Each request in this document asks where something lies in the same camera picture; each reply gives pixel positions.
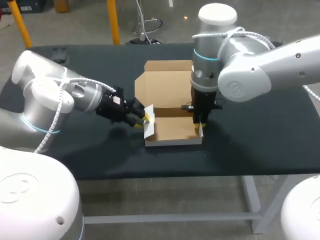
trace robotic arm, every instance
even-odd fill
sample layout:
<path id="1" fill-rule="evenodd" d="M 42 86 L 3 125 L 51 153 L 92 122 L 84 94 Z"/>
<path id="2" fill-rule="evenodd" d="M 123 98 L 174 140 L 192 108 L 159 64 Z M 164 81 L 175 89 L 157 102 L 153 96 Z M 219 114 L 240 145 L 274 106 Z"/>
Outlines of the robotic arm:
<path id="1" fill-rule="evenodd" d="M 231 101 L 245 102 L 270 91 L 320 81 L 320 35 L 274 49 L 266 37 L 237 27 L 237 12 L 228 5 L 205 5 L 198 17 L 188 109 L 194 112 L 195 125 L 205 125 L 212 109 L 222 109 L 215 104 L 218 90 Z"/>
<path id="2" fill-rule="evenodd" d="M 61 100 L 59 85 L 66 80 L 77 82 L 66 85 L 60 115 L 41 151 L 48 149 L 73 108 L 96 112 L 112 122 L 143 126 L 144 110 L 134 106 L 134 99 L 125 100 L 122 88 L 112 88 L 101 82 L 96 84 L 97 81 L 34 52 L 27 50 L 21 54 L 11 78 L 22 89 L 24 111 L 15 113 L 0 109 L 0 146 L 27 152 L 37 149 L 51 128 Z"/>

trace stool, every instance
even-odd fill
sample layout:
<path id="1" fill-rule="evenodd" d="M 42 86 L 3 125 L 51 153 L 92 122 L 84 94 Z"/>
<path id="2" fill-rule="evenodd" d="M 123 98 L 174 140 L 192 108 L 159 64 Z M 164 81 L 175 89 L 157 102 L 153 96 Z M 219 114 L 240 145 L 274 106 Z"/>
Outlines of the stool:
<path id="1" fill-rule="evenodd" d="M 140 8 L 141 8 L 142 16 L 144 17 L 143 0 L 138 0 L 138 3 L 139 3 Z M 144 30 L 143 30 L 143 27 L 142 27 L 142 24 L 141 24 L 142 18 L 141 18 L 141 14 L 140 14 L 138 6 L 136 8 L 137 8 L 137 13 L 138 13 L 137 14 L 138 15 L 138 23 L 134 26 L 134 28 L 132 29 L 132 32 L 134 34 L 139 35 L 139 38 L 132 39 L 129 42 L 127 42 L 127 44 L 150 44 L 149 41 L 147 40 L 146 36 L 145 36 Z M 158 26 L 156 26 L 154 29 L 152 29 L 150 31 L 147 31 L 146 32 L 147 34 L 153 33 L 156 30 L 158 30 L 162 26 L 163 21 L 160 18 L 152 18 L 152 19 L 149 19 L 149 20 L 144 20 L 145 29 L 148 28 L 146 26 L 148 24 L 150 24 L 150 23 L 158 23 Z M 159 42 L 156 39 L 152 39 L 152 38 L 149 38 L 149 39 L 150 39 L 150 42 L 152 44 L 161 44 L 161 42 Z"/>

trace white cable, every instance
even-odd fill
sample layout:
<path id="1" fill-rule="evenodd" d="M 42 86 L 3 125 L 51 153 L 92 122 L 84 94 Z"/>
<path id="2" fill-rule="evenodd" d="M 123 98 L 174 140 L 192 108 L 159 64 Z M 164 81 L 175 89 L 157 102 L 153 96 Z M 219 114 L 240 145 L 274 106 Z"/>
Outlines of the white cable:
<path id="1" fill-rule="evenodd" d="M 314 97 L 318 102 L 320 102 L 320 97 L 315 94 L 307 85 L 303 85 L 303 88 L 307 91 L 308 94 L 310 94 L 312 97 Z"/>
<path id="2" fill-rule="evenodd" d="M 146 29 L 145 29 L 145 20 L 144 20 L 144 15 L 143 15 L 143 13 L 142 13 L 140 4 L 139 4 L 138 0 L 135 0 L 135 2 L 136 2 L 136 4 L 137 4 L 138 9 L 139 9 L 139 12 L 140 12 L 140 18 L 141 18 L 140 21 L 141 21 L 141 25 L 142 25 L 142 30 L 143 30 L 143 32 L 144 32 L 144 35 L 145 35 L 146 39 L 148 40 L 149 44 L 151 45 L 152 43 L 151 43 L 151 41 L 150 41 L 150 39 L 149 39 L 149 37 L 148 37 L 148 35 L 147 35 Z"/>
<path id="3" fill-rule="evenodd" d="M 242 30 L 242 31 L 245 31 L 245 29 L 242 27 L 242 26 L 238 26 L 236 27 L 235 29 L 231 30 L 228 32 L 228 35 L 226 36 L 226 38 L 223 40 L 220 48 L 219 48 L 219 51 L 218 51 L 218 54 L 217 54 L 217 58 L 220 60 L 220 55 L 223 51 L 223 49 L 225 48 L 225 45 L 229 42 L 230 38 L 233 36 L 233 34 L 235 34 L 237 31 L 239 30 Z"/>
<path id="4" fill-rule="evenodd" d="M 38 154 L 38 153 L 41 152 L 41 150 L 44 148 L 44 146 L 46 145 L 47 141 L 49 140 L 49 138 L 51 137 L 52 133 L 54 132 L 54 130 L 56 128 L 56 125 L 58 123 L 59 116 L 60 116 L 60 113 L 61 113 L 62 105 L 64 103 L 64 90 L 65 90 L 65 88 L 70 83 L 79 83 L 79 82 L 87 82 L 87 83 L 97 84 L 97 85 L 102 86 L 103 88 L 107 89 L 108 91 L 110 91 L 112 93 L 116 92 L 116 90 L 114 88 L 108 86 L 107 84 L 105 84 L 103 82 L 100 82 L 100 81 L 93 80 L 93 79 L 89 79 L 89 78 L 74 77 L 74 78 L 69 78 L 69 79 L 67 78 L 66 80 L 62 81 L 60 83 L 60 85 L 59 85 L 59 103 L 58 103 L 58 107 L 56 109 L 55 115 L 53 117 L 52 124 L 51 124 L 48 132 L 44 136 L 43 140 L 41 141 L 39 146 L 34 151 L 35 154 Z"/>
<path id="5" fill-rule="evenodd" d="M 197 35 L 193 35 L 192 38 L 193 39 L 198 39 L 198 38 L 212 38 L 212 37 L 227 37 L 229 35 L 228 32 L 220 32 L 220 33 L 203 33 L 203 34 L 197 34 Z M 263 40 L 264 42 L 266 42 L 266 44 L 268 44 L 268 46 L 272 49 L 275 48 L 275 46 L 272 44 L 272 42 L 266 38 L 265 36 L 259 34 L 259 33 L 255 33 L 252 31 L 237 31 L 235 32 L 232 36 L 234 37 L 241 37 L 241 36 L 254 36 L 258 39 Z"/>
<path id="6" fill-rule="evenodd" d="M 198 39 L 198 38 L 214 38 L 214 37 L 240 37 L 240 36 L 254 36 L 258 39 L 263 40 L 266 44 L 268 44 L 268 46 L 271 49 L 275 49 L 276 47 L 274 46 L 274 44 L 265 36 L 259 34 L 259 33 L 255 33 L 255 32 L 251 32 L 251 31 L 236 31 L 233 32 L 232 35 L 230 35 L 230 32 L 219 32 L 219 33 L 202 33 L 202 34 L 197 34 L 197 35 L 193 35 L 192 38 L 193 39 Z M 311 89 L 307 86 L 307 85 L 303 85 L 303 88 L 307 91 L 308 94 L 310 94 L 312 97 L 314 97 L 317 101 L 320 102 L 320 97 L 315 94 L 313 91 L 311 91 Z"/>

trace box lid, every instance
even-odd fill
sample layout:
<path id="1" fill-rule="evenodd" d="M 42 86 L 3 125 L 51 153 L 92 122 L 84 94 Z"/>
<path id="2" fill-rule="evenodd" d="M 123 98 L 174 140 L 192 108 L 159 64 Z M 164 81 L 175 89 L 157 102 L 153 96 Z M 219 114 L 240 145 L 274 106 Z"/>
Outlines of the box lid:
<path id="1" fill-rule="evenodd" d="M 191 102 L 192 61 L 147 61 L 135 80 L 135 97 L 154 108 L 181 108 Z"/>

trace open cardboard box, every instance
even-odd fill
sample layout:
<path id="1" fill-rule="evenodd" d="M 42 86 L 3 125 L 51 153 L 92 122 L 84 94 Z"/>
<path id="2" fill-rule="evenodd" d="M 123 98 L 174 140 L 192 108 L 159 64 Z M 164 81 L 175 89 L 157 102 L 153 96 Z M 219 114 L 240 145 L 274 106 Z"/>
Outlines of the open cardboard box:
<path id="1" fill-rule="evenodd" d="M 135 97 L 144 105 L 149 121 L 144 124 L 145 146 L 196 145 L 202 143 L 202 125 L 181 106 L 191 100 L 190 60 L 147 61 L 135 80 Z"/>

